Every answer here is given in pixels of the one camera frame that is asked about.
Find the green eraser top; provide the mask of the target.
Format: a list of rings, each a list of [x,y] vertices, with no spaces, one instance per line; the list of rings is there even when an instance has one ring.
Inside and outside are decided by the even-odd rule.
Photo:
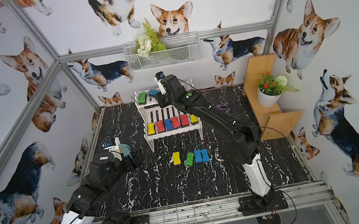
[[[137,100],[138,104],[145,105],[147,103],[147,98],[148,98],[147,92],[140,92],[137,98],[138,98]]]
[[[195,156],[195,154],[193,152],[188,152],[187,153],[187,158],[186,158],[186,161],[185,161],[186,166],[191,167],[193,165],[194,156]]]

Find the blue eraser top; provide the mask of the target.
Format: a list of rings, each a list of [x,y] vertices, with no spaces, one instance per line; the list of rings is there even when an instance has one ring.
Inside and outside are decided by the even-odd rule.
[[[195,158],[196,163],[203,162],[201,150],[194,151],[194,158]]]
[[[210,161],[210,157],[209,157],[209,154],[208,154],[208,149],[201,150],[200,152],[201,152],[201,154],[202,154],[202,160],[203,160],[203,162],[209,162],[209,161]]]
[[[148,91],[148,95],[151,97],[154,97],[154,98],[159,94],[160,94],[160,91],[158,91],[158,90],[152,89],[152,90]]]

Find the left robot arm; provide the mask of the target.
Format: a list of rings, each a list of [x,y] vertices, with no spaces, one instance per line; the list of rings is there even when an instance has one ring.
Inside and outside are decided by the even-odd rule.
[[[61,224],[91,224],[90,210],[100,204],[121,184],[122,178],[142,165],[136,151],[129,153],[102,152],[89,165],[89,174],[74,192]],[[113,209],[101,224],[133,224],[128,212]]]

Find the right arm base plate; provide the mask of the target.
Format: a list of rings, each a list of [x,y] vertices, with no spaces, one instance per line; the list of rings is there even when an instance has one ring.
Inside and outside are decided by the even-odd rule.
[[[287,199],[282,192],[276,191],[264,198],[259,196],[240,197],[238,211],[244,216],[284,210],[289,207]]]

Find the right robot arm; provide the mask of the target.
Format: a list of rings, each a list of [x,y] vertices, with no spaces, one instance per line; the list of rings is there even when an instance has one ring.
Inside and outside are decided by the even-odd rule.
[[[166,76],[163,72],[158,72],[155,81],[160,90],[156,99],[161,108],[172,105],[180,112],[195,115],[230,140],[229,157],[244,167],[251,184],[254,203],[241,210],[251,212],[268,210],[275,191],[261,163],[259,152],[261,141],[257,127],[253,126],[254,123],[245,124],[228,115],[210,103],[199,90],[193,88],[186,90],[175,75]]]

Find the white wooden shelf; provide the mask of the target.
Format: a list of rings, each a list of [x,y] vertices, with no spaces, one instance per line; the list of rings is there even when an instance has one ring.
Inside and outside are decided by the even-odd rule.
[[[181,112],[178,109],[176,109],[174,106],[170,106],[170,105],[165,108],[159,107],[156,98],[149,96],[148,91],[150,91],[150,90],[136,92],[135,96],[134,96],[134,101],[135,101],[136,108],[143,120],[144,138],[147,141],[147,143],[152,151],[155,150],[155,141],[156,140],[162,139],[165,137],[174,136],[174,135],[180,134],[180,133],[185,133],[185,132],[196,130],[199,133],[199,137],[201,139],[203,139],[203,126],[202,126],[202,122],[199,117],[197,117],[199,119],[199,122],[197,124],[191,124],[189,114],[187,114],[185,112]],[[138,100],[137,97],[140,92],[147,92],[148,98],[147,98],[147,103],[145,105],[140,105],[137,102],[137,100]],[[181,126],[180,128],[178,128],[176,130],[174,129],[172,131],[165,131],[163,133],[158,133],[156,125],[155,125],[155,129],[156,129],[157,133],[155,135],[151,135],[151,136],[149,136],[147,134],[147,132],[148,132],[147,124],[149,124],[149,123],[155,124],[158,121],[164,121],[166,119],[171,119],[172,117],[179,118],[179,116],[183,115],[183,114],[188,115],[188,119],[189,119],[189,123],[190,123],[190,125],[188,127]]]

